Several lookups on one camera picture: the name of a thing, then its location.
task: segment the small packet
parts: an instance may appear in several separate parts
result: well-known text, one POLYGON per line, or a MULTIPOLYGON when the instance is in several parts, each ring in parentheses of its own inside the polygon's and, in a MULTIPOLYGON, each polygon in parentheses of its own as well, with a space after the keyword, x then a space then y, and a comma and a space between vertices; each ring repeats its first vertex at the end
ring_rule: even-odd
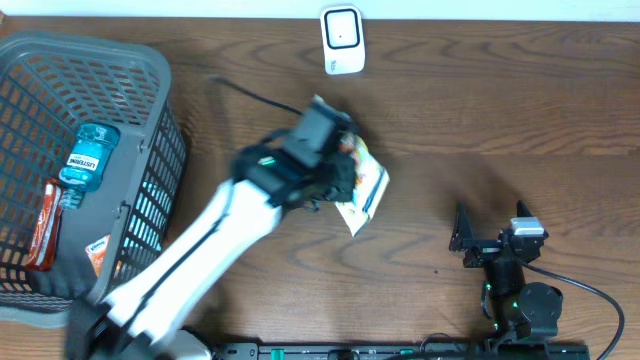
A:
POLYGON ((100 272, 102 271, 102 263, 104 262, 104 256, 107 253, 107 245, 109 245, 110 238, 111 235, 105 235, 100 240, 84 248, 84 251, 89 257, 89 261, 91 261, 91 266, 93 266, 93 271, 96 273, 96 276, 100 276, 100 272))
POLYGON ((62 213, 60 199, 63 194, 64 189, 56 179, 47 180, 44 187, 42 209, 40 210, 29 248, 29 258, 24 266, 27 270, 51 270, 55 259, 56 242, 58 241, 58 229, 62 213))
POLYGON ((351 235, 355 237, 373 218, 390 179, 387 170, 369 154, 359 136, 345 135, 341 148, 343 151, 351 150, 351 156, 356 161, 356 186, 351 202, 335 204, 351 230, 351 235))

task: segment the basket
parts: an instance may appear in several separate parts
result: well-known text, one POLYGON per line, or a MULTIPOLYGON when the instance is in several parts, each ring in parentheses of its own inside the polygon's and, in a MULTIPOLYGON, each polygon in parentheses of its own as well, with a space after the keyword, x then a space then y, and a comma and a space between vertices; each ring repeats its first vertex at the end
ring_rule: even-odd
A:
POLYGON ((66 323, 69 304, 98 301, 159 255, 186 164, 158 52, 94 38, 26 32, 0 41, 0 320, 66 323), (48 272, 24 269, 42 206, 83 122, 120 131, 100 188, 64 211, 48 272), (85 247, 111 234, 96 276, 85 247))

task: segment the wood grain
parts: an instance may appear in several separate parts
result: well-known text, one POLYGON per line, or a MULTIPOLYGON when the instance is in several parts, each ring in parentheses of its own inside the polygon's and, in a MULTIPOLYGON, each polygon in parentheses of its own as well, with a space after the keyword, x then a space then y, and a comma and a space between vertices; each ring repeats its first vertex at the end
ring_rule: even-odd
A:
MULTIPOLYGON (((0 36, 26 29, 143 43, 169 60, 192 143, 169 239, 238 149, 296 123, 212 74, 298 108, 323 96, 356 118, 388 168, 387 194, 357 238, 325 205, 291 213, 249 249, 190 319, 212 338, 482 336, 492 327, 478 306, 483 273, 447 251, 454 206, 465 201, 492 236, 524 199, 551 234, 537 265, 614 296, 627 327, 612 358, 640 357, 639 24, 366 21, 365 69, 341 77, 324 73, 317 21, 9 17, 0 36)), ((614 310, 526 275, 562 289, 559 338, 584 341, 595 358, 614 334, 614 310)), ((2 324, 0 352, 51 356, 61 339, 2 324)))

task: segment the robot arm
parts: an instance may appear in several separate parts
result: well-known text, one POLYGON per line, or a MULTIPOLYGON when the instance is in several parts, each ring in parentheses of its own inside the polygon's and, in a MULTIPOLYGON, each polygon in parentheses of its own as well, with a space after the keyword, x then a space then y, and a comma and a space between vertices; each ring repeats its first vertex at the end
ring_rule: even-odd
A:
POLYGON ((205 292, 287 211, 311 201, 351 201, 355 161, 341 140, 357 127, 315 97, 282 146, 244 149, 196 221, 154 263, 102 301, 70 309, 70 358, 154 357, 205 292))

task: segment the blue bottle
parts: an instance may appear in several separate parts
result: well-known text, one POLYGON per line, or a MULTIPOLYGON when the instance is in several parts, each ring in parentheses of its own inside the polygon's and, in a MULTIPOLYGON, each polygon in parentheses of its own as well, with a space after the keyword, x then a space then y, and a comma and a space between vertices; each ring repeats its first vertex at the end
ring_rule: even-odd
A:
POLYGON ((62 208, 77 209, 83 193, 100 187, 104 167, 118 140, 118 130, 111 126, 96 123, 80 125, 67 166, 58 175, 68 188, 60 200, 62 208))

